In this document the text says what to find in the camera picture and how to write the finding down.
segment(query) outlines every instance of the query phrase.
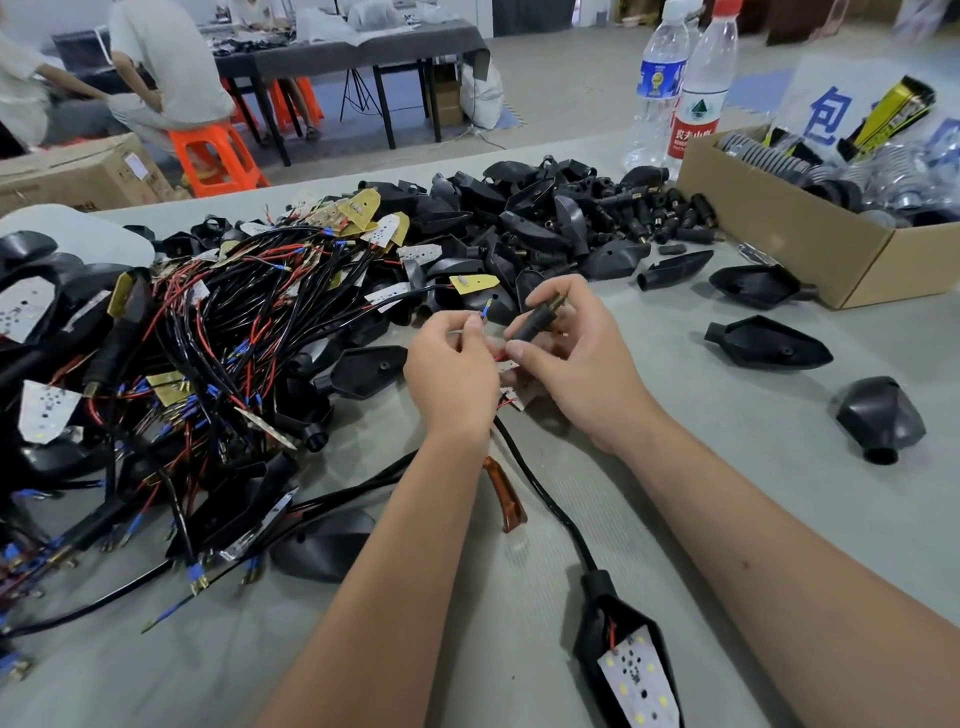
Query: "bottle cap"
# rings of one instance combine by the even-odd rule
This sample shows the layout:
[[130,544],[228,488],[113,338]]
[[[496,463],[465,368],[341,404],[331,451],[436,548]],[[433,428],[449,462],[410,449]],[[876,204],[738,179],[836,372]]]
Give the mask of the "bottle cap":
[[739,15],[743,8],[743,0],[717,0],[713,6],[713,17],[730,17]]
[[666,0],[663,3],[662,23],[682,23],[686,20],[686,0]]

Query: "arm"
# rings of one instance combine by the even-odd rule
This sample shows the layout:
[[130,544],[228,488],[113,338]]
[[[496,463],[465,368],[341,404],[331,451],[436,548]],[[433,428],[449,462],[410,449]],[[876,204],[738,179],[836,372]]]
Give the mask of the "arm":
[[119,51],[113,51],[111,55],[117,73],[120,74],[120,78],[124,80],[124,83],[130,87],[130,90],[143,99],[143,103],[148,107],[157,113],[161,113],[163,111],[163,104],[160,100],[159,92],[147,86],[143,77],[141,77],[136,70],[136,63],[133,62],[133,59],[126,53],[120,53]]
[[[457,352],[446,337],[460,327]],[[404,374],[426,439],[261,728],[423,724],[500,393],[480,317],[434,314]]]
[[508,354],[631,468],[803,723],[955,726],[960,630],[793,518],[663,412],[583,279],[549,280],[528,303],[557,293],[575,313],[541,335],[542,348],[508,342]]
[[44,63],[36,70],[36,73],[51,84],[64,88],[72,93],[88,96],[91,99],[99,99],[100,101],[106,101],[109,98],[108,93],[101,91],[99,88],[94,88],[92,85],[85,84],[72,73],[68,73],[54,65]]

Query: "gray tabletop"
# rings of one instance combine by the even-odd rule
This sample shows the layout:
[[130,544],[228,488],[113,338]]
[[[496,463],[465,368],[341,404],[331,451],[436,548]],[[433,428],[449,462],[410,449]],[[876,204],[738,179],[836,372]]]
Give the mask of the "gray tabletop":
[[[577,158],[618,175],[621,139],[592,137],[380,171],[380,180],[429,184],[435,172],[480,176],[492,162]],[[300,196],[355,187],[367,175],[271,187],[228,197],[103,213],[168,235],[207,213],[254,218]],[[831,312],[816,303],[772,317],[820,338],[835,361],[812,372],[737,369],[703,341],[710,322],[751,311],[706,285],[741,264],[726,246],[691,284],[640,293],[628,280],[599,283],[654,395],[681,423],[764,492],[868,568],[960,622],[960,297],[954,294]],[[394,328],[387,343],[404,342]],[[868,465],[828,414],[828,401],[864,376],[891,375],[929,430],[897,466]],[[402,385],[367,402],[338,403],[327,449],[305,460],[304,497],[360,482],[415,448],[419,417]],[[545,487],[580,524],[621,596],[656,619],[676,670],[690,728],[790,726],[784,704],[630,474],[594,450],[548,402],[503,419]],[[579,619],[581,568],[564,530],[496,441],[530,520],[509,535],[481,483],[457,574],[428,725],[453,728],[602,726],[588,707],[570,647]],[[83,508],[71,496],[36,512],[56,530]],[[68,503],[76,509],[64,513]],[[371,507],[378,514],[378,505]],[[87,603],[160,560],[159,518],[114,554],[91,552],[56,574],[37,617]],[[302,647],[335,587],[272,570],[241,589],[229,577],[145,636],[141,626],[186,592],[183,573],[102,613],[18,641],[37,657],[21,684],[0,687],[0,724],[16,728],[211,728],[247,725]]]
[[266,81],[291,76],[319,76],[350,68],[403,63],[486,50],[480,31],[465,20],[421,25],[407,33],[382,36],[359,46],[343,42],[294,43],[253,54]]

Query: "blue bottle label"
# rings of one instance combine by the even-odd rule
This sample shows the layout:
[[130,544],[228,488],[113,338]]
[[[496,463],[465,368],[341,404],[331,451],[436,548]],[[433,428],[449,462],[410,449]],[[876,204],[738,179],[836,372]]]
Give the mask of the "blue bottle label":
[[680,94],[686,60],[673,63],[644,61],[640,65],[640,83],[636,95],[648,99],[669,99]]

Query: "hand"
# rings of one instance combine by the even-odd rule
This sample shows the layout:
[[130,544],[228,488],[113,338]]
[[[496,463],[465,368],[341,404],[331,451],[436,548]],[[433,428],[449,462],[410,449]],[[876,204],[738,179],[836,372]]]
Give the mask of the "hand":
[[148,92],[146,98],[143,100],[143,103],[156,111],[156,113],[163,113],[163,98],[160,96],[160,92],[156,89]]
[[634,358],[609,310],[582,276],[546,280],[527,298],[536,307],[567,296],[556,321],[532,344],[510,341],[529,313],[504,331],[506,352],[539,379],[567,418],[606,452],[630,446],[637,417],[662,412],[636,372]]
[[[463,333],[451,333],[459,329]],[[431,316],[410,344],[403,375],[427,434],[489,436],[500,380],[478,313]]]

